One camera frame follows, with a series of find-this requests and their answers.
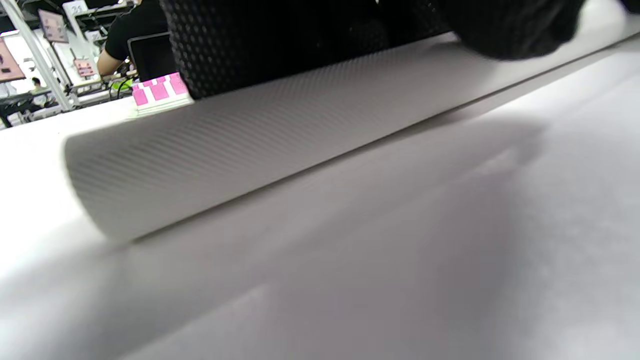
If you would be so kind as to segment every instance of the monitor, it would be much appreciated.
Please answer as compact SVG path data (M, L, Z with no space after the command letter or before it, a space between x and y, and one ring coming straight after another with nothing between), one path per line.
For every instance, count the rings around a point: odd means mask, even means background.
M140 81L148 81L177 72L169 33L130 39L129 54L131 61L138 69Z
M26 79L3 38L0 38L0 83Z
M65 18L57 13L38 10L44 37L50 42L69 43L69 35L65 27Z

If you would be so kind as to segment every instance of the pink object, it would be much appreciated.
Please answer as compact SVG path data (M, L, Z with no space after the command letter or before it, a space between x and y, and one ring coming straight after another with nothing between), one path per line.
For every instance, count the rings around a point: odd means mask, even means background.
M187 94L189 92L189 90L187 90L187 86L182 82L180 77L177 79L172 78L170 83L176 95Z
M151 85L151 94L154 94L156 101L169 98L169 93L166 91L164 84Z
M173 97L174 92L175 95L189 95L189 90L178 73L137 84L133 90L133 97L138 106L153 105L155 102Z
M149 103L147 95L145 94L145 91L142 90L142 88L133 90L133 98L136 100L136 104L138 106L146 105Z

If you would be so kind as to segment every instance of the pink sign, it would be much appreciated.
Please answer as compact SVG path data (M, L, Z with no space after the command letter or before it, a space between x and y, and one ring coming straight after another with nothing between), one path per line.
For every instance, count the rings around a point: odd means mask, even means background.
M69 43L69 35L65 27L65 18L57 13L38 9L44 37L51 42Z
M138 106L153 105L159 101L185 96L188 97L189 92L178 73L145 81L133 89L133 97Z
M3 38L0 38L0 82L25 79L17 61L9 52Z
M76 69L78 70L78 74L80 74L80 76L96 75L95 70L93 69L93 67L91 66L91 63L88 60L75 59L74 65L76 66Z

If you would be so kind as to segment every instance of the white roll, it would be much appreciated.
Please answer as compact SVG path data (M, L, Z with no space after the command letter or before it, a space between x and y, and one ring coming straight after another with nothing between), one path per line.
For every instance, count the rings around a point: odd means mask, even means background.
M102 231L131 240L639 31L617 0L590 0L544 58L425 40L75 136L68 176Z

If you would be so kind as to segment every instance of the worker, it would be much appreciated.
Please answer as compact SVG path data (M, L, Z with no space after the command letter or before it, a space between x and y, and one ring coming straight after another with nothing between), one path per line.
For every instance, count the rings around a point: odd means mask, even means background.
M167 31L166 16L159 0L139 0L135 8L113 21L98 59L100 75L113 74L129 57L129 39Z
M39 94L41 92L45 92L49 90L49 88L47 88L46 86L42 86L42 82L38 78L31 78L31 82L33 83L33 88L34 88L31 91L32 94Z

